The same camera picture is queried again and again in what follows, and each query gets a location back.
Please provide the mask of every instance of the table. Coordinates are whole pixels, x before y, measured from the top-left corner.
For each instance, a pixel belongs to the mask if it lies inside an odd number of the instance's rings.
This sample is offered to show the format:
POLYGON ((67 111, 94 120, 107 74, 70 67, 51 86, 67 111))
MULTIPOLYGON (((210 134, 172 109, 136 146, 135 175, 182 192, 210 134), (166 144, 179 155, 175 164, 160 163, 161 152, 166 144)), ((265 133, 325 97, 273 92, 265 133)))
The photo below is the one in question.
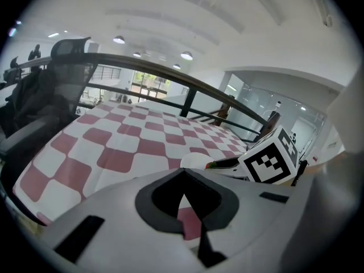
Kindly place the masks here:
MULTIPOLYGON (((108 185, 180 167, 190 152, 218 160, 245 151, 246 145, 222 127, 108 101, 51 139, 13 191, 48 224, 108 185)), ((191 218, 183 209, 183 215, 191 218)))

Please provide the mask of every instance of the black and white marker cube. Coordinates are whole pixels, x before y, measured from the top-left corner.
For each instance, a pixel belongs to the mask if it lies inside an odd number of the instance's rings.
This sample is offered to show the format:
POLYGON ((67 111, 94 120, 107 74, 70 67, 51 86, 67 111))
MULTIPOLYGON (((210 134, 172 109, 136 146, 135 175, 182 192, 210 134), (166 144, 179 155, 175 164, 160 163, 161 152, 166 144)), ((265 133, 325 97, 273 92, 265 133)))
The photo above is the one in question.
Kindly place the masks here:
POLYGON ((243 154, 239 162, 250 181, 280 184, 296 176, 298 159, 295 144, 279 126, 243 154))

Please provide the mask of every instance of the red and white checkered cloth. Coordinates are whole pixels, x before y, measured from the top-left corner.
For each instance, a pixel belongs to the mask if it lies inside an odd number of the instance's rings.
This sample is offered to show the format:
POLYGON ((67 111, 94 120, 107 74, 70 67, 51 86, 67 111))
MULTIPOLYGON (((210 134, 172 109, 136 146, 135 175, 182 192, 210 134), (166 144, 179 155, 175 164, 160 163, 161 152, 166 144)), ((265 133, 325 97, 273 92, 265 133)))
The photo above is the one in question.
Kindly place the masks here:
POLYGON ((47 223, 103 187, 180 167, 190 152, 218 160, 245 151, 246 145, 221 127, 108 101, 50 140, 13 191, 47 223))

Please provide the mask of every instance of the black metal railing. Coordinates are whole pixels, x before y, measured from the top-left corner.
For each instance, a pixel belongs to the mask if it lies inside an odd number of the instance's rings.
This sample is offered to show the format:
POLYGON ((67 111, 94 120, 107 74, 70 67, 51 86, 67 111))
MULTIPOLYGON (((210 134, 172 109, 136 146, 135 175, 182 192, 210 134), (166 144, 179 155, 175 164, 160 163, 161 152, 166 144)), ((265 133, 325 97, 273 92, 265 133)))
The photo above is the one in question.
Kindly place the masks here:
MULTIPOLYGON (((187 117, 187 114, 189 112, 196 113, 203 117, 214 119, 219 122, 228 123, 232 126, 236 126, 236 127, 239 127, 240 129, 250 131, 254 134, 258 134, 258 135, 260 134, 260 132, 249 129, 248 127, 245 127, 245 126, 241 126, 235 122, 228 121, 227 119, 218 117, 216 115, 191 108, 191 105, 192 105, 193 99, 195 98, 196 92, 199 91, 216 100, 219 100, 222 103, 228 104, 232 108, 235 108, 236 110, 240 111, 243 114, 246 114, 253 120, 261 123, 263 126, 268 125, 268 122, 265 119, 263 119, 261 116, 259 116, 256 112, 252 111, 247 106, 243 105, 242 103, 240 103, 239 101, 235 100, 234 98, 228 96, 227 94, 223 93, 222 91, 220 91, 200 80, 197 80, 189 75, 178 72, 174 69, 171 69, 171 68, 159 65, 159 64, 151 63, 148 61, 135 59, 133 57, 110 55, 110 54, 105 54, 105 53, 85 53, 82 55, 70 54, 70 55, 60 55, 56 58, 56 60, 51 59, 50 57, 45 57, 45 58, 29 61, 24 64, 20 64, 18 66, 18 68, 24 69, 24 68, 34 67, 34 66, 47 65, 51 61, 54 64, 63 64, 63 65, 64 64, 66 64, 66 65, 67 64, 70 64, 70 65, 72 65, 72 64, 94 64, 96 66, 102 65, 104 70, 105 70, 105 65, 111 66, 111 69, 112 69, 112 67, 133 69, 136 71, 146 72, 146 73, 149 73, 152 75, 156 75, 156 76, 165 78, 167 80, 174 81, 178 84, 184 85, 189 88, 189 91, 187 93, 184 104, 181 105, 181 104, 169 102, 169 101, 166 101, 166 100, 163 100, 160 98, 151 97, 148 95, 144 95, 144 94, 137 93, 137 92, 132 92, 130 90, 124 90, 124 89, 117 88, 117 87, 105 86, 105 85, 101 85, 101 84, 94 84, 92 82, 87 82, 85 84, 85 87, 98 88, 98 89, 107 90, 107 91, 111 91, 111 92, 117 92, 120 94, 141 97, 141 98, 145 98, 150 101, 154 101, 154 102, 157 102, 160 104, 164 104, 164 105, 168 105, 168 106, 172 106, 172 107, 181 109, 180 116, 182 116, 182 117, 187 117)), ((78 103, 78 106, 85 107, 85 108, 94 108, 94 105, 89 105, 89 104, 84 104, 84 103, 78 103)))

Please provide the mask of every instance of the white ceiling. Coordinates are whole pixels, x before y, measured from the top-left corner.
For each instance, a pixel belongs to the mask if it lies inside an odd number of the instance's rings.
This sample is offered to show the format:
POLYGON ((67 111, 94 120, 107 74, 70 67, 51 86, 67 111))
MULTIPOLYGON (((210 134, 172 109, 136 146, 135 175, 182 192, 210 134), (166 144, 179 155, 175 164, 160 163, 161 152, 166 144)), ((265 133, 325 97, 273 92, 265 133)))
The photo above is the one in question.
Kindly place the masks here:
POLYGON ((152 56, 143 59, 179 63, 192 74, 284 68, 346 85, 361 60, 348 23, 330 0, 35 0, 21 20, 23 36, 91 36, 102 52, 147 51, 152 56), (323 23, 327 15, 331 27, 323 23), (113 43, 116 35, 126 44, 113 43), (194 60, 183 60, 183 51, 194 60))

